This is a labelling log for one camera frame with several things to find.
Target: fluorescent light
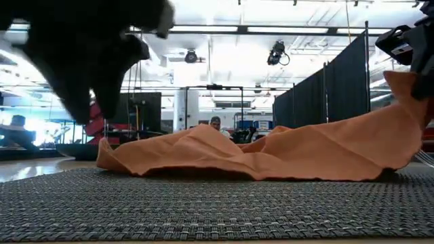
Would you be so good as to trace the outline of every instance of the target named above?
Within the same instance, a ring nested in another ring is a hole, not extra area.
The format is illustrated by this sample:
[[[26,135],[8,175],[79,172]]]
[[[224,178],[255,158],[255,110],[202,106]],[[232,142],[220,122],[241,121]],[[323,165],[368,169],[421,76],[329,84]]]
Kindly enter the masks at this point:
[[[390,89],[371,89],[371,92],[391,92]]]
[[[137,28],[137,27],[134,27],[134,26],[130,26],[130,31],[141,32],[142,30],[140,28]]]
[[[19,89],[3,89],[3,88],[0,88],[0,92],[5,92],[5,93],[9,93],[9,94],[12,94],[12,95],[15,95],[15,96],[37,100],[36,98],[32,97],[30,94],[26,93],[25,91],[20,91]]]
[[[177,31],[198,31],[198,32],[236,32],[236,26],[175,26],[170,29],[173,32]]]
[[[49,88],[41,87],[39,85],[3,85],[3,81],[0,81],[0,86],[5,89],[13,89],[13,88],[20,88],[21,90],[34,90],[34,89],[46,89],[49,90]]]
[[[386,95],[378,96],[378,97],[376,97],[376,98],[372,98],[372,99],[371,99],[371,102],[376,102],[376,101],[379,101],[379,100],[381,100],[381,99],[387,98],[387,97],[389,97],[389,96],[392,96],[392,94],[386,94]]]
[[[320,33],[324,34],[328,28],[311,28],[311,27],[248,27],[248,32],[253,33]]]
[[[374,87],[378,87],[378,86],[380,86],[382,84],[385,84],[385,83],[386,83],[386,80],[385,79],[381,79],[379,81],[372,82],[371,84],[369,84],[369,87],[370,88],[374,88]]]
[[[374,34],[374,35],[381,35],[381,34],[384,34],[388,31],[390,31],[390,30],[391,29],[387,29],[387,28],[368,29],[369,33]],[[362,34],[363,31],[365,31],[365,28],[350,28],[351,34]],[[337,33],[338,34],[347,34],[348,29],[347,28],[339,28]]]
[[[124,81],[121,87],[121,90],[127,90],[128,89],[128,81]],[[179,87],[153,87],[153,86],[146,86],[146,87],[138,87],[138,89],[136,89],[136,87],[134,87],[134,81],[131,81],[131,86],[130,86],[130,91],[132,92],[133,90],[157,90],[158,92],[164,92],[164,91],[180,91]]]
[[[27,31],[30,28],[30,24],[11,24],[10,30],[14,31]]]
[[[224,97],[224,96],[218,96],[218,97],[214,97],[213,98],[215,102],[241,102],[241,94],[237,97],[234,96],[229,96],[229,97]],[[247,97],[247,98],[243,98],[244,102],[251,102],[253,101],[254,98],[252,97]]]

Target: black panel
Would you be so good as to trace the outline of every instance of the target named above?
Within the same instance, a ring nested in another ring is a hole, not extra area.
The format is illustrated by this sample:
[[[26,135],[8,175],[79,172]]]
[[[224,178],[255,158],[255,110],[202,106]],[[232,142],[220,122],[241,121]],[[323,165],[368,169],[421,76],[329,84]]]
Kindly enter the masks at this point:
[[[296,126],[294,119],[294,90],[290,89],[277,96],[273,104],[275,125],[289,128]]]
[[[326,122],[326,93],[323,82],[321,69],[294,87],[295,127]]]
[[[121,94],[117,105],[117,112],[109,123],[128,124],[128,97],[132,98],[131,94]],[[145,110],[142,113],[142,119],[145,126],[150,131],[161,131],[161,93],[159,92],[143,92],[134,94],[134,100],[144,100]]]
[[[325,84],[330,122],[370,111],[365,46],[365,34],[362,34],[326,67]]]

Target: robotic hand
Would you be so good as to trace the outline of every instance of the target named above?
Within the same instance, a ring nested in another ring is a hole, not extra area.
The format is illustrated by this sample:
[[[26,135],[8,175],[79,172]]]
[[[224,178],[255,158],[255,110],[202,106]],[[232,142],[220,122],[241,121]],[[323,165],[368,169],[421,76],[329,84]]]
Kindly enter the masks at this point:
[[[0,31],[14,20],[30,24],[16,46],[30,58],[79,124],[90,119],[92,88],[106,119],[115,116],[123,77],[149,59],[146,43],[127,35],[131,26],[167,38],[174,25],[168,0],[24,0],[0,9]]]
[[[412,96],[418,100],[434,96],[434,0],[424,1],[422,13],[427,15],[414,25],[398,26],[382,36],[376,46],[400,64],[411,65],[418,74]]]

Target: metal pole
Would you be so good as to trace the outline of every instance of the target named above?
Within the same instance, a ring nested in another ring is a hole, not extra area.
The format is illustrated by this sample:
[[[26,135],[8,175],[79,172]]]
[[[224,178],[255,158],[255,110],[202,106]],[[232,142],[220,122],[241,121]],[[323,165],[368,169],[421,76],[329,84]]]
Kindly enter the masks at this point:
[[[244,129],[244,90],[242,87],[241,89],[241,130]]]
[[[65,128],[65,127],[66,127],[66,120],[63,121],[63,128]],[[62,144],[65,144],[65,134],[66,133],[62,134]]]
[[[73,122],[73,143],[75,142],[75,121]]]
[[[294,90],[292,92],[292,118],[293,118],[293,122],[294,124],[292,124],[292,126],[294,126],[293,129],[297,128],[297,119],[296,119],[296,86],[294,85],[292,87],[292,89]]]
[[[188,101],[189,101],[189,89],[190,89],[190,87],[185,87],[185,108],[184,108],[184,111],[185,111],[185,114],[184,114],[184,116],[185,116],[185,118],[184,118],[184,120],[185,120],[185,128],[184,129],[188,129],[188,127],[187,127],[187,116],[189,115],[189,112],[187,111],[188,110]]]
[[[324,62],[323,64],[323,102],[324,102],[324,107],[323,107],[323,113],[324,113],[324,119],[325,122],[328,123],[328,107],[327,107],[327,85],[326,85],[326,79],[327,79],[327,63]]]
[[[212,53],[212,50],[211,50],[211,46],[212,46],[212,44],[211,44],[211,42],[212,42],[212,35],[209,35],[208,36],[208,60],[207,60],[207,63],[208,63],[208,85],[211,85],[212,84],[212,71],[211,71],[211,53]]]
[[[369,22],[365,21],[365,76],[366,76],[366,99],[367,99],[367,110],[371,111],[371,93],[370,93],[370,83],[371,77],[369,72]]]
[[[274,103],[273,103],[273,109],[272,109],[272,113],[273,113],[273,129],[276,127],[276,122],[277,122],[277,120],[276,120],[276,98],[277,98],[277,96],[276,95],[274,95]]]
[[[104,137],[107,138],[107,120],[104,119]]]

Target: spotlight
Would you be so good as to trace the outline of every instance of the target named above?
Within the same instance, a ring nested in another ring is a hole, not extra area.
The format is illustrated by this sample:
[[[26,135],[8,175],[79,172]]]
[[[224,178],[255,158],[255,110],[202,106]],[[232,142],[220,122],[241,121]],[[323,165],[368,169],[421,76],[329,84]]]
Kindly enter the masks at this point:
[[[286,55],[288,57],[288,63],[287,64],[282,64],[280,62],[282,55]],[[269,65],[282,64],[285,66],[285,65],[288,65],[289,63],[290,63],[290,57],[285,53],[285,43],[283,41],[276,41],[272,50],[270,51],[270,55],[269,55],[269,58],[267,60],[267,64],[269,64]]]
[[[260,86],[260,84],[256,84],[256,85],[255,85],[255,88],[258,88],[258,89],[255,89],[253,92],[254,92],[255,94],[259,94],[259,93],[261,92],[261,90],[259,90],[259,89],[262,88],[262,87]]]
[[[197,61],[197,55],[196,55],[195,50],[189,50],[187,52],[187,55],[185,56],[184,60],[185,60],[185,62],[187,64],[194,64],[194,63],[196,63],[196,61]]]

